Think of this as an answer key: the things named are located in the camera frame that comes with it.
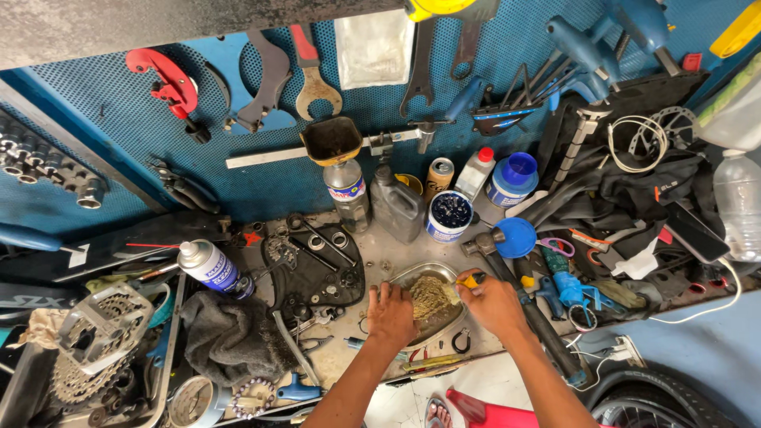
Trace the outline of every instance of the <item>red tool handle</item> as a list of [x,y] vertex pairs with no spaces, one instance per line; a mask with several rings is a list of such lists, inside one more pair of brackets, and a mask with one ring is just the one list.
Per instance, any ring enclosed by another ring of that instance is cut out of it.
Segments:
[[180,67],[164,54],[153,49],[133,49],[125,58],[127,68],[134,73],[145,73],[154,69],[161,79],[158,89],[151,90],[151,96],[169,103],[169,110],[180,119],[198,106],[198,92],[193,81]]
[[309,24],[294,24],[289,27],[291,37],[296,45],[296,63],[302,69],[320,66],[320,55],[314,47],[312,30]]

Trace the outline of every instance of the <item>foot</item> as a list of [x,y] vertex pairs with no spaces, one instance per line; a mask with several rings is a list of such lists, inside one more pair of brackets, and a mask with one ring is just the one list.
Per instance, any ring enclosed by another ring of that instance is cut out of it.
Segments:
[[449,412],[447,412],[447,409],[444,408],[444,406],[431,404],[431,408],[428,410],[428,420],[426,420],[425,423],[428,424],[428,422],[435,417],[444,424],[442,428],[452,428],[452,418],[449,416]]

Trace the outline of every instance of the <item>tire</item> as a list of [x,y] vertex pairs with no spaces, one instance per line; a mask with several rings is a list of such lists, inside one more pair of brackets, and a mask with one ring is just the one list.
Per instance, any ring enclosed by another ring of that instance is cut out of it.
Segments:
[[737,428],[703,396],[670,376],[647,369],[615,370],[600,380],[587,399],[593,415],[614,412],[616,406],[649,409],[698,428]]

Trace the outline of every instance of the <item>gray rag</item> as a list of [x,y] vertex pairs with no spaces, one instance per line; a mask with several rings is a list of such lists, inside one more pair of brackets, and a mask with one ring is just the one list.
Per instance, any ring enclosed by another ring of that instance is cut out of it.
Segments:
[[293,352],[266,311],[254,297],[234,300],[210,290],[192,295],[180,312],[190,366],[221,386],[252,377],[275,380],[295,367]]

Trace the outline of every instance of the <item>blue lid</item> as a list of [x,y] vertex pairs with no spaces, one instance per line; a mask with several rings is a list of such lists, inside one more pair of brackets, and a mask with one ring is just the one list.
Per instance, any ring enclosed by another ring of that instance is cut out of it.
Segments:
[[529,254],[537,244],[537,231],[531,223],[518,217],[500,220],[494,227],[505,234],[505,242],[496,245],[499,255],[515,259]]
[[520,186],[531,178],[534,172],[537,172],[537,160],[528,153],[515,152],[502,168],[502,177],[513,186]]

